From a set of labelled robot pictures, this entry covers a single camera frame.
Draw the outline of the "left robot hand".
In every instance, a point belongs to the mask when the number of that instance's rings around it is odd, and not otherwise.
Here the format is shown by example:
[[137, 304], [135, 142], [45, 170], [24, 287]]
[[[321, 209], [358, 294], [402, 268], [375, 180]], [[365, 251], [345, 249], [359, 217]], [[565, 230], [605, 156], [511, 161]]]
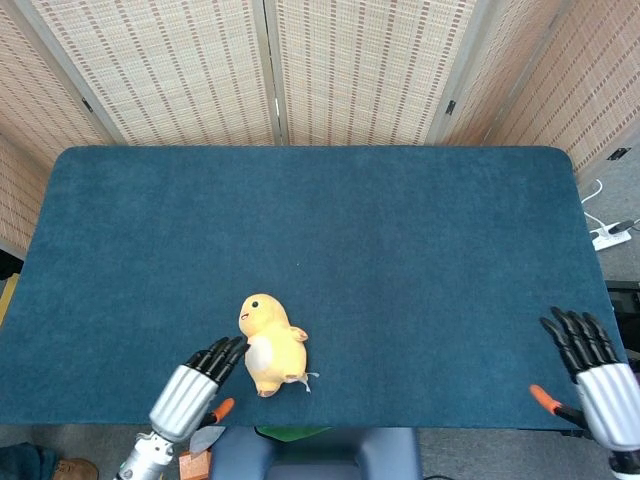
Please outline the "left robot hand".
[[242, 336], [222, 337], [179, 365], [151, 409], [152, 430], [171, 443], [187, 440], [248, 349]]

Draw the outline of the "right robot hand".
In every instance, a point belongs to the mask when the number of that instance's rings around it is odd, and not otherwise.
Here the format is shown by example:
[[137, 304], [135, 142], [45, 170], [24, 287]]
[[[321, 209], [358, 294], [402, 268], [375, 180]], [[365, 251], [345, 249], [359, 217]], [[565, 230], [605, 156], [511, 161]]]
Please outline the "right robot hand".
[[639, 449], [639, 383], [622, 361], [608, 332], [584, 312], [550, 308], [540, 324], [551, 337], [580, 401], [570, 407], [532, 384], [529, 392], [550, 414], [590, 432], [613, 452]]

